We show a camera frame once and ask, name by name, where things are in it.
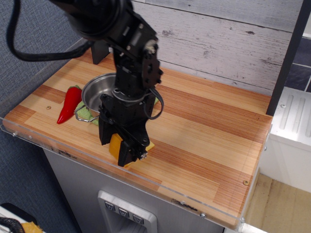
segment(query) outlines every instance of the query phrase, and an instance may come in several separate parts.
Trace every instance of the yellow sponge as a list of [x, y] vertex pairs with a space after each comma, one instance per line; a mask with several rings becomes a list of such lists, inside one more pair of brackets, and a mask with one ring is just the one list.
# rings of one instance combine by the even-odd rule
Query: yellow sponge
[[33, 222], [22, 223], [25, 233], [43, 233], [43, 231]]
[[[121, 142], [123, 139], [118, 135], [117, 133], [113, 134], [111, 136], [110, 144], [109, 144], [109, 152], [113, 155], [113, 157], [116, 158], [116, 160], [119, 159], [119, 152], [121, 147]], [[149, 146], [146, 147], [146, 151], [153, 148], [155, 145], [154, 143], [150, 142]]]

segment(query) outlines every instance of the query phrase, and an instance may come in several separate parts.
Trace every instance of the blue panel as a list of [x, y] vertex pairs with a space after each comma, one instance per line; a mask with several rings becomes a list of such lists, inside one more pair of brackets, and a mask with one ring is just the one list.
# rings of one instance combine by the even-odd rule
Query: blue panel
[[311, 68], [293, 64], [285, 86], [304, 91], [311, 76]]
[[311, 39], [301, 39], [294, 63], [311, 67]]
[[[62, 52], [79, 40], [63, 12], [47, 0], [21, 0], [15, 45], [24, 52]], [[14, 1], [0, 1], [0, 116], [26, 98], [66, 61], [30, 63], [6, 46]], [[49, 233], [76, 233], [43, 150], [0, 131], [0, 204], [10, 202], [33, 215]]]

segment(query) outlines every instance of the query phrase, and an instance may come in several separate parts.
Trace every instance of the red pepper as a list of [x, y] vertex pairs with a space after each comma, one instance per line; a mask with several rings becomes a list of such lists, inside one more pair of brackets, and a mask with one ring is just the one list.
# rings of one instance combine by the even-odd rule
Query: red pepper
[[81, 93], [82, 90], [77, 85], [68, 88], [65, 96], [64, 107], [60, 112], [57, 124], [64, 123], [74, 115], [74, 110], [82, 100]]

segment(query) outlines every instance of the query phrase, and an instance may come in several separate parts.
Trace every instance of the stainless steel pot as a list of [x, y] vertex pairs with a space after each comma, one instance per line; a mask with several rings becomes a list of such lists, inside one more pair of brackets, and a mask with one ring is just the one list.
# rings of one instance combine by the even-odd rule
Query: stainless steel pot
[[[116, 79], [116, 73], [108, 73], [97, 76], [90, 80], [82, 90], [83, 106], [74, 111], [76, 119], [85, 122], [92, 122], [99, 117], [99, 106], [102, 104], [100, 99], [101, 94], [107, 94], [111, 96], [111, 92], [114, 88]], [[82, 119], [78, 116], [78, 111], [86, 107], [94, 117], [91, 120]]]

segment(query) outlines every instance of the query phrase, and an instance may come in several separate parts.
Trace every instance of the gray cabinet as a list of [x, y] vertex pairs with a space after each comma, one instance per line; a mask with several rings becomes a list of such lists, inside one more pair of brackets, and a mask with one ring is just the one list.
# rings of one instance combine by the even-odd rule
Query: gray cabinet
[[[105, 211], [102, 211], [98, 201], [101, 190], [156, 216], [158, 233], [222, 233], [224, 230], [223, 227], [200, 218], [171, 202], [132, 187], [70, 158], [48, 150], [44, 151], [83, 233], [109, 232], [110, 226], [105, 219], [111, 221], [111, 215], [103, 216]], [[133, 228], [133, 221], [125, 220], [116, 213], [115, 217], [120, 219], [120, 226], [115, 232], [138, 233], [144, 230], [138, 227]], [[128, 230], [122, 227], [122, 224], [127, 224]]]

